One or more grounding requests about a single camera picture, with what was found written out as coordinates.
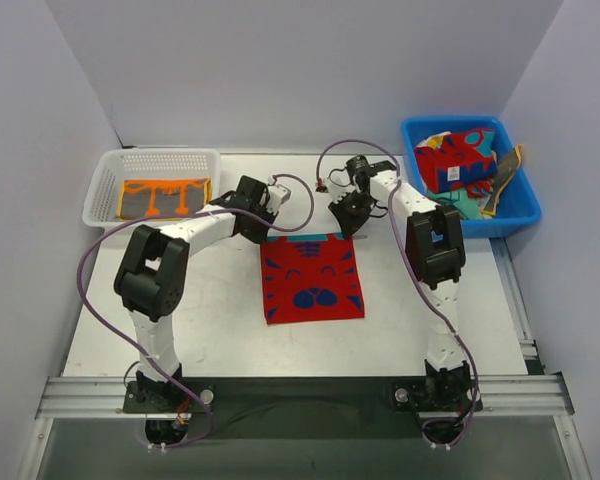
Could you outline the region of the red blue towel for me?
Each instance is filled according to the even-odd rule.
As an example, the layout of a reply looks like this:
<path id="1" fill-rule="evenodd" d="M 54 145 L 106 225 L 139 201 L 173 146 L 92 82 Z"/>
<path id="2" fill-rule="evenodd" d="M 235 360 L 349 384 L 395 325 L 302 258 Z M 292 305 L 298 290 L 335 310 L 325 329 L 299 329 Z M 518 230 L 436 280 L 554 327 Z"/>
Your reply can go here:
<path id="1" fill-rule="evenodd" d="M 495 136 L 493 129 L 476 128 L 444 135 L 437 148 L 416 147 L 416 163 L 427 189 L 445 193 L 493 177 Z"/>
<path id="2" fill-rule="evenodd" d="M 269 325 L 365 316 L 354 243 L 339 233 L 270 237 L 260 264 Z"/>

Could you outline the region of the orange towel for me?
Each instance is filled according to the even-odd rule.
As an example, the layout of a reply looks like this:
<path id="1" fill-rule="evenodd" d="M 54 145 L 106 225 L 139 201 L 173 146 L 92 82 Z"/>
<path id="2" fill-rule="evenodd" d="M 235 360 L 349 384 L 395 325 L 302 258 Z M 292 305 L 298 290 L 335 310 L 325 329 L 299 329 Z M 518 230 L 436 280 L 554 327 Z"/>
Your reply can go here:
<path id="1" fill-rule="evenodd" d="M 161 215 L 186 215 L 202 209 L 210 200 L 209 177 L 180 179 L 130 179 L 122 183 L 117 207 L 119 220 Z"/>

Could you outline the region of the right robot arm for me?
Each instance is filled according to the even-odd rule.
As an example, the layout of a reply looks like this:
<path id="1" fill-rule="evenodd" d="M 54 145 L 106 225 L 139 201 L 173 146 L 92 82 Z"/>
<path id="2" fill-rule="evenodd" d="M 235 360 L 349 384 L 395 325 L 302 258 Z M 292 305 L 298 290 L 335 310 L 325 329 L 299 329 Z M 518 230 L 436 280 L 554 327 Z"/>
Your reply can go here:
<path id="1" fill-rule="evenodd" d="M 427 198 L 395 171 L 347 180 L 341 172 L 321 180 L 329 211 L 341 234 L 351 238 L 374 206 L 387 211 L 403 263 L 427 315 L 426 375 L 441 382 L 470 377 L 470 361 L 458 340 L 458 291 L 466 253 L 459 213 Z"/>

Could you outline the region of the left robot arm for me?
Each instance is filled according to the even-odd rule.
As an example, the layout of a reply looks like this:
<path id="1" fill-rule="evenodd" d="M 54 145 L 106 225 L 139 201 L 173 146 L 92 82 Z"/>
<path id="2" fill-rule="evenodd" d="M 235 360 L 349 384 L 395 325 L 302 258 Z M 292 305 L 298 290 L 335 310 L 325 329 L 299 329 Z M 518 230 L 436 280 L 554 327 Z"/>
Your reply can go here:
<path id="1" fill-rule="evenodd" d="M 130 312 L 142 347 L 138 391 L 171 399 L 182 378 L 174 345 L 173 312 L 183 294 L 189 258 L 224 239 L 241 235 L 263 243 L 291 198 L 291 190 L 243 176 L 238 186 L 205 205 L 193 219 L 158 228 L 143 224 L 131 234 L 114 280 L 114 291 Z"/>

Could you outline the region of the teal patterned towel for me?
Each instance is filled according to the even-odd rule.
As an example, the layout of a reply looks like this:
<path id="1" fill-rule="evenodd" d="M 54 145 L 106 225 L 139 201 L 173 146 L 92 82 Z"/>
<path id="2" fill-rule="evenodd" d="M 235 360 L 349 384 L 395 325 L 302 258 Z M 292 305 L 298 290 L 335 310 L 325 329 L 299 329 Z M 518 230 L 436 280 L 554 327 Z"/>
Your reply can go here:
<path id="1" fill-rule="evenodd" d="M 493 218 L 493 215 L 487 213 L 485 210 L 490 195 L 471 197 L 466 188 L 460 188 L 441 193 L 434 193 L 431 190 L 426 190 L 426 196 L 439 204 L 450 205 L 456 208 L 462 220 Z"/>

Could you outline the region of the white perforated plastic basket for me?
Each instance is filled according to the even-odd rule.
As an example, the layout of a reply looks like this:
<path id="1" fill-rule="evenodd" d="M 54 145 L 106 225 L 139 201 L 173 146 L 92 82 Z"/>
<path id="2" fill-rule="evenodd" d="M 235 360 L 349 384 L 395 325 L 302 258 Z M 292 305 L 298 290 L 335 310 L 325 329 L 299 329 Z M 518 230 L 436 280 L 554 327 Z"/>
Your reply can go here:
<path id="1" fill-rule="evenodd" d="M 82 222 L 108 230 L 119 223 L 118 205 L 126 180 L 208 178 L 219 194 L 221 155 L 214 149 L 136 147 L 111 150 L 95 167 L 83 203 Z"/>

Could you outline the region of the grey orange-edged towel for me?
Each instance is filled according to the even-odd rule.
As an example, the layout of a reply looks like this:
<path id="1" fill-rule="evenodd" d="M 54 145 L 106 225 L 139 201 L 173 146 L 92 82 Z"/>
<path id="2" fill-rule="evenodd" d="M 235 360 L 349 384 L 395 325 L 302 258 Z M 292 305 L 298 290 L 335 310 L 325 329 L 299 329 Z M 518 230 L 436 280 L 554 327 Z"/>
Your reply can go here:
<path id="1" fill-rule="evenodd" d="M 518 144 L 498 161 L 497 172 L 491 180 L 491 194 L 481 208 L 483 216 L 494 217 L 496 215 L 503 191 L 512 181 L 517 170 L 523 163 L 523 149 L 523 145 Z"/>

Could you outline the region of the blue plastic bin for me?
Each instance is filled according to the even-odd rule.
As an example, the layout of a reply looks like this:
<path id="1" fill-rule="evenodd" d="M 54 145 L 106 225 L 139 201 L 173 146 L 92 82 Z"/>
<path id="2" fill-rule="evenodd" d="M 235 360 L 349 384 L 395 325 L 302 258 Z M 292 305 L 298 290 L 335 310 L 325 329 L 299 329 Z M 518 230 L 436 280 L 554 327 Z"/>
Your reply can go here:
<path id="1" fill-rule="evenodd" d="M 421 193 L 426 191 L 413 152 L 421 141 L 443 131 L 455 133 L 480 127 L 495 131 L 492 146 L 498 158 L 513 149 L 504 125 L 496 117 L 442 115 L 416 116 L 404 120 L 400 131 L 404 143 L 404 171 L 409 182 Z M 493 219 L 462 220 L 461 225 L 465 239 L 507 238 L 523 228 L 536 224 L 540 218 L 540 205 L 524 169 L 520 167 L 500 195 Z"/>

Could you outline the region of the black base mat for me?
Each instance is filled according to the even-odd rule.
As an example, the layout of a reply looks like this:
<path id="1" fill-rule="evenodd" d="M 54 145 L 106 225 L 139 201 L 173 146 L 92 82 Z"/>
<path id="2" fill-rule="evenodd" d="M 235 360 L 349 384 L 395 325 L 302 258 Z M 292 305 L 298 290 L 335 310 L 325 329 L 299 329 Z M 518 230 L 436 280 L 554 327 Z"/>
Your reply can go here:
<path id="1" fill-rule="evenodd" d="M 150 439 L 175 443 L 203 430 L 215 439 L 453 442 L 482 410 L 472 380 L 415 377 L 183 378 L 171 399 L 126 386 L 122 410 L 143 415 Z"/>

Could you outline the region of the aluminium front rail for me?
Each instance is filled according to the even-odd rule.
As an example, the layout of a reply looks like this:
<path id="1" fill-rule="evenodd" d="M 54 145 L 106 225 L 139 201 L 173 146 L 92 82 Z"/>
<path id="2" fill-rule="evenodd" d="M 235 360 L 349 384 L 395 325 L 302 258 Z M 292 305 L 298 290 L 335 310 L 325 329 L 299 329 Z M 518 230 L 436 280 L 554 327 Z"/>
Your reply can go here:
<path id="1" fill-rule="evenodd" d="M 587 479 L 561 375 L 46 382 L 24 479 Z"/>

